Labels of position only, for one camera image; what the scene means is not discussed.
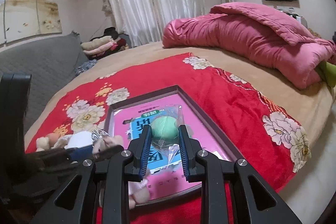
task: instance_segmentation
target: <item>silver bolt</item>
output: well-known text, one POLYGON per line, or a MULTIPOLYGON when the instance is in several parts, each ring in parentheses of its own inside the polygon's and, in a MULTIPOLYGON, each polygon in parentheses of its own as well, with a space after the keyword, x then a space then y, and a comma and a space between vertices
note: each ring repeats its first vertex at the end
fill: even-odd
POLYGON ((239 160, 238 160, 238 164, 239 164, 240 166, 246 166, 246 165, 247 165, 247 160, 245 160, 245 159, 239 159, 239 160))
POLYGON ((206 150, 200 150, 197 152, 200 157, 206 157, 209 153, 206 150))
POLYGON ((83 161, 83 165, 85 166, 85 167, 88 167, 88 166, 90 166, 92 164, 92 160, 85 160, 85 161, 83 161))
POLYGON ((124 151, 121 152, 121 155, 122 155, 123 157, 128 157, 128 156, 131 155, 131 152, 130 152, 129 150, 124 150, 124 151))

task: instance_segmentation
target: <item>white floor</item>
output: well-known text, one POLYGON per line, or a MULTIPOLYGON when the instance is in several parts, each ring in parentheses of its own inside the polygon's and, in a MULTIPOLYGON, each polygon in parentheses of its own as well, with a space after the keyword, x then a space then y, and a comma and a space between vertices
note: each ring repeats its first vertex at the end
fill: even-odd
POLYGON ((336 104, 311 159, 280 192, 303 224, 314 224, 336 190, 336 104))

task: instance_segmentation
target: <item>pink book cover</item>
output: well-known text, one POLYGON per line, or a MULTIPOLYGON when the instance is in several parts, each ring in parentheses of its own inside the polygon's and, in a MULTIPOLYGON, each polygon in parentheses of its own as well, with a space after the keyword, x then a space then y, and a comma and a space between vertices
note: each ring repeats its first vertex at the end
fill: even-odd
MULTIPOLYGON (((124 147, 127 148, 132 139, 139 137, 145 124, 150 124, 165 106, 173 105, 182 107, 188 134, 191 138, 200 142, 202 149, 212 152, 222 160, 230 160, 211 133, 178 94, 117 110, 111 114, 111 126, 108 133, 111 136, 121 135, 124 140, 124 147)), ((201 183, 189 183, 185 180, 179 152, 169 166, 167 166, 167 163, 167 157, 151 146, 148 159, 150 174, 147 177, 151 200, 167 198, 201 183)))

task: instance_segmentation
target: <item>clear plastic bag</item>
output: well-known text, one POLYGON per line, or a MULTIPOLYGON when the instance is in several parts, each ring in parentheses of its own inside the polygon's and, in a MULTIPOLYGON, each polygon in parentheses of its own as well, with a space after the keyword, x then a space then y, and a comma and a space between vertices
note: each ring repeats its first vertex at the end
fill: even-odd
POLYGON ((165 106, 151 122, 152 146, 168 159, 169 166, 179 152, 179 126, 184 124, 180 105, 165 106))

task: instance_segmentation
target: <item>green ball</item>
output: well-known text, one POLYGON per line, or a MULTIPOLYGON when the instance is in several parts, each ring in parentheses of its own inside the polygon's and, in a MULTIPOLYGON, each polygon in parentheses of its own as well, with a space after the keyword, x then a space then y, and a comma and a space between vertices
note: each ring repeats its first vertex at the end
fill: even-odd
POLYGON ((179 130, 176 127, 176 119, 171 116, 162 116, 151 123, 152 136, 154 140, 173 142, 178 136, 179 130))

